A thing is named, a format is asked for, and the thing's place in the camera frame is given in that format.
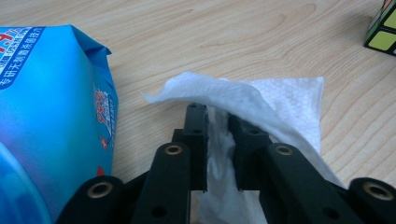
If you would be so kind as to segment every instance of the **green sticker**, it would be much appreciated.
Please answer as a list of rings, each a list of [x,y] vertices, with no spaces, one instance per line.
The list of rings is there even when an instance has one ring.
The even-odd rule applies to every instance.
[[[392,14],[388,17],[388,19],[384,22],[384,25],[396,29],[396,10],[392,12]]]
[[[396,42],[396,35],[380,31],[370,41],[369,46],[375,49],[388,50]]]
[[[371,37],[373,34],[375,34],[376,29],[378,29],[378,27],[379,27],[379,23],[380,23],[380,20],[377,20],[377,21],[374,23],[374,25],[371,27],[371,29],[370,29],[369,32],[367,33],[366,39],[365,39],[364,41],[367,41],[368,39],[370,39],[370,37]]]

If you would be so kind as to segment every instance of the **white tissue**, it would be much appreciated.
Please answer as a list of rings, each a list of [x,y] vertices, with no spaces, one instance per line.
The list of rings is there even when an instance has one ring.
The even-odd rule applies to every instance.
[[[208,193],[199,195],[201,222],[265,223],[258,193],[236,188],[231,159],[234,142],[226,112],[299,148],[326,179],[342,185],[318,154],[322,90],[321,77],[232,82],[183,73],[169,79],[157,95],[145,94],[150,103],[181,100],[214,107],[208,108]]]

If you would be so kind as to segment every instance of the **table surface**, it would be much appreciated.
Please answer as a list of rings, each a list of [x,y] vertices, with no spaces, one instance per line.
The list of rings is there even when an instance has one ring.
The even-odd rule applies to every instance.
[[[120,104],[113,175],[146,172],[187,103],[149,105],[185,71],[230,80],[324,77],[324,160],[348,185],[396,187],[396,57],[363,47],[380,0],[2,0],[2,26],[71,23],[112,51]]]

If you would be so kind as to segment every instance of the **wet wipe package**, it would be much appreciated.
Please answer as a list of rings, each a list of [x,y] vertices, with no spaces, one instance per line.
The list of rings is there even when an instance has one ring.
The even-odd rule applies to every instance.
[[[72,25],[0,27],[0,223],[51,223],[110,175],[118,98],[110,51]]]

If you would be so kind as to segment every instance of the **rubik's cube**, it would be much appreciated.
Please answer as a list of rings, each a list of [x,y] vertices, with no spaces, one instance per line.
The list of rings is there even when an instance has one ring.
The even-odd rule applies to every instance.
[[[396,0],[385,0],[370,24],[364,46],[396,55]]]

